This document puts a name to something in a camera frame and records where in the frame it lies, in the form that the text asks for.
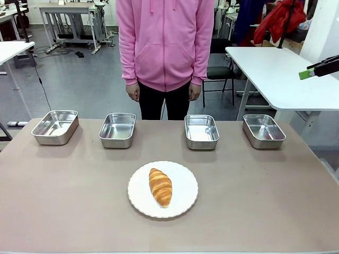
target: stainless steel tray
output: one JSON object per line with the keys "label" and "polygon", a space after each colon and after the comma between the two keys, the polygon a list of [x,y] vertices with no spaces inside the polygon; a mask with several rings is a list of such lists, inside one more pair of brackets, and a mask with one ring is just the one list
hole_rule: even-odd
{"label": "stainless steel tray", "polygon": [[214,150],[219,140],[216,123],[210,115],[185,117],[187,146],[192,150]]}
{"label": "stainless steel tray", "polygon": [[269,115],[244,115],[243,129],[256,149],[278,149],[286,135]]}
{"label": "stainless steel tray", "polygon": [[78,112],[53,110],[47,113],[31,134],[39,144],[62,146],[79,125]]}
{"label": "stainless steel tray", "polygon": [[108,114],[99,132],[105,148],[129,148],[132,145],[136,115]]}

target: hand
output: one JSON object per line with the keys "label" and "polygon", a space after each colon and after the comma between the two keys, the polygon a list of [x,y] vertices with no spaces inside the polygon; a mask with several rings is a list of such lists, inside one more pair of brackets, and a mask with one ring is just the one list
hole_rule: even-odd
{"label": "hand", "polygon": [[130,86],[126,86],[126,92],[128,93],[128,96],[136,102],[139,102],[140,97],[140,87],[138,83],[135,83]]}
{"label": "hand", "polygon": [[189,101],[192,102],[198,99],[200,93],[201,93],[201,86],[191,83],[190,88],[189,88],[189,95],[190,95]]}

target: desk leg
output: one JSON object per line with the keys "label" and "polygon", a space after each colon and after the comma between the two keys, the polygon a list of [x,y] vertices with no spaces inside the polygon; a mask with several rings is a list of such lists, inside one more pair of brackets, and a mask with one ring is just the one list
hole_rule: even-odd
{"label": "desk leg", "polygon": [[16,81],[15,81],[15,78],[14,78],[14,75],[12,73],[12,69],[10,67],[10,64],[8,62],[5,62],[4,63],[4,66],[5,66],[5,70],[7,72],[7,75],[8,77],[10,78],[10,81],[12,83],[12,87],[13,87],[13,90],[17,93],[17,95],[19,96],[19,99],[22,101],[23,105],[24,105],[24,108],[25,108],[25,113],[28,117],[28,120],[31,120],[32,119],[32,116],[31,116],[31,112],[30,110],[28,109],[27,107],[27,104],[26,104],[26,101],[25,99],[23,98],[22,96],[22,93],[20,91],[20,88],[19,86],[17,85]]}
{"label": "desk leg", "polygon": [[233,28],[233,20],[231,20],[231,26],[229,27],[229,35],[228,35],[228,40],[231,40],[231,35],[232,35],[232,28]]}
{"label": "desk leg", "polygon": [[40,10],[40,14],[41,14],[41,19],[42,19],[43,28],[44,28],[44,31],[46,32],[47,40],[48,40],[49,45],[50,45],[50,50],[52,50],[52,49],[53,49],[53,46],[52,46],[51,40],[49,39],[48,31],[47,31],[47,27],[46,27],[46,23],[44,22],[44,18],[43,18],[43,15],[42,15],[42,11],[41,11],[41,10]]}
{"label": "desk leg", "polygon": [[91,11],[88,11],[88,16],[90,17],[90,24],[91,24],[91,30],[92,30],[92,36],[93,36],[93,42],[94,42],[94,48],[95,48],[95,50],[93,50],[92,52],[92,55],[94,55],[100,49],[101,46],[98,46],[96,42],[94,24],[93,24],[94,16],[91,13]]}
{"label": "desk leg", "polygon": [[222,10],[220,10],[217,38],[219,38],[219,33],[220,33],[220,28],[221,28],[221,17],[222,17]]}
{"label": "desk leg", "polygon": [[13,29],[14,29],[15,37],[18,41],[20,41],[20,35],[17,31],[17,27],[16,27],[15,20],[14,20],[14,15],[12,15],[11,21],[12,21],[12,26],[13,26]]}
{"label": "desk leg", "polygon": [[242,121],[242,119],[243,119],[243,116],[244,116],[244,113],[245,113],[245,108],[246,108],[246,103],[247,103],[247,100],[248,100],[248,94],[249,94],[249,90],[250,90],[251,86],[252,86],[252,83],[248,79],[247,82],[246,82],[242,102],[240,103],[237,121]]}
{"label": "desk leg", "polygon": [[311,132],[314,123],[318,119],[320,115],[320,111],[312,111],[308,117],[305,119],[306,123],[304,124],[304,127],[301,131],[301,137],[305,140],[307,138],[308,134]]}
{"label": "desk leg", "polygon": [[[4,41],[4,39],[2,38],[1,31],[0,31],[0,41]],[[7,75],[7,73],[5,71],[0,71],[0,75]]]}
{"label": "desk leg", "polygon": [[0,141],[11,141],[13,139],[12,136],[10,135],[10,133],[7,131],[5,126],[2,125],[1,122],[0,122],[0,130],[2,130],[5,133],[5,135],[7,136],[5,138],[4,137],[0,137]]}

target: table leg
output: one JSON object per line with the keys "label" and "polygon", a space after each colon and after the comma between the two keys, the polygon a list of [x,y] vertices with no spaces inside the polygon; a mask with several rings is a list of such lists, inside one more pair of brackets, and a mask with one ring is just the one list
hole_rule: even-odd
{"label": "table leg", "polygon": [[294,111],[278,110],[275,114],[274,120],[277,122],[291,123],[294,115],[295,115]]}
{"label": "table leg", "polygon": [[13,87],[13,90],[17,93],[17,95],[19,96],[19,99],[22,101],[23,105],[24,105],[24,108],[25,108],[25,113],[28,117],[28,120],[31,120],[32,119],[32,116],[31,116],[31,112],[30,110],[28,109],[27,107],[27,104],[26,104],[26,101],[25,99],[23,98],[22,96],[22,93],[20,91],[20,88],[19,86],[17,85],[16,81],[15,81],[15,78],[14,78],[14,75],[12,73],[12,69],[10,67],[10,64],[8,62],[5,62],[4,63],[4,66],[5,66],[5,70],[7,72],[7,75],[8,77],[10,78],[10,81],[12,83],[12,87]]}
{"label": "table leg", "polygon": [[233,20],[231,20],[231,26],[229,27],[229,34],[228,34],[228,40],[231,40],[231,35],[232,35],[232,27],[233,27]]}
{"label": "table leg", "polygon": [[15,37],[18,41],[20,41],[20,35],[19,35],[19,32],[17,31],[17,27],[16,27],[15,20],[14,20],[14,15],[12,15],[11,21],[12,21],[12,26],[14,29]]}
{"label": "table leg", "polygon": [[[0,31],[0,41],[4,41],[4,39],[2,38],[1,31]],[[0,75],[7,75],[7,73],[5,71],[0,71]]]}
{"label": "table leg", "polygon": [[218,22],[218,34],[217,34],[217,38],[219,38],[219,33],[220,33],[220,28],[221,28],[221,17],[222,17],[222,10],[220,10],[220,16],[219,16],[219,22]]}
{"label": "table leg", "polygon": [[241,121],[243,119],[243,116],[244,116],[244,113],[245,113],[246,103],[247,103],[247,100],[248,100],[248,94],[249,94],[249,90],[250,90],[251,86],[252,86],[252,83],[248,79],[247,82],[246,82],[242,102],[240,103],[237,121]]}
{"label": "table leg", "polygon": [[41,14],[41,19],[42,19],[43,28],[44,28],[44,31],[46,32],[47,40],[48,40],[49,45],[50,45],[50,50],[52,50],[52,49],[53,49],[53,46],[52,46],[51,40],[49,39],[49,35],[48,35],[46,23],[44,22],[44,18],[43,18],[43,15],[42,15],[42,11],[41,11],[41,10],[40,10],[40,14]]}
{"label": "table leg", "polygon": [[302,128],[301,131],[301,137],[303,139],[307,138],[308,134],[311,132],[314,123],[318,119],[320,115],[320,111],[312,111],[308,117],[306,118],[306,123],[304,124],[304,127]]}
{"label": "table leg", "polygon": [[91,11],[88,11],[88,16],[90,17],[90,24],[91,24],[91,30],[92,30],[92,36],[93,36],[93,42],[94,42],[94,50],[92,51],[92,55],[94,55],[100,48],[101,46],[97,44],[96,38],[95,38],[95,32],[94,32],[94,16],[91,13]]}
{"label": "table leg", "polygon": [[2,125],[2,123],[0,122],[0,129],[5,133],[5,135],[7,137],[0,137],[0,141],[11,141],[13,138],[10,135],[10,133],[6,130],[5,126]]}

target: gray floor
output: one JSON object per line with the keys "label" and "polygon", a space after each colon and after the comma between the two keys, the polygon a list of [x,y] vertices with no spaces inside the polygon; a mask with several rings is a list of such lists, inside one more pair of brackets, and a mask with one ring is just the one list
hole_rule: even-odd
{"label": "gray floor", "polygon": [[[41,26],[31,29],[35,48],[47,46],[48,41]],[[81,118],[103,119],[111,112],[130,112],[140,119],[140,109],[125,92],[124,80],[121,79],[121,63],[118,37],[114,38],[117,46],[103,46],[94,56],[87,48],[72,48],[84,53],[85,58],[77,58],[74,53],[64,56],[36,59],[37,70],[52,109],[77,110]],[[227,65],[223,55],[213,55],[209,65]],[[33,67],[27,66],[13,71],[22,90],[23,96],[33,117],[42,117],[48,106],[38,76]],[[9,79],[0,76],[0,121],[5,125],[8,121],[27,120],[22,104],[12,91]],[[209,83],[207,89],[222,87],[223,83]],[[236,80],[237,89],[243,89],[244,80]],[[238,112],[241,98],[236,97],[235,106],[231,103],[231,93],[206,93],[206,108],[202,107],[202,96],[192,102],[189,114],[210,114],[216,120],[234,120]],[[262,104],[262,98],[251,98],[252,103]]]}

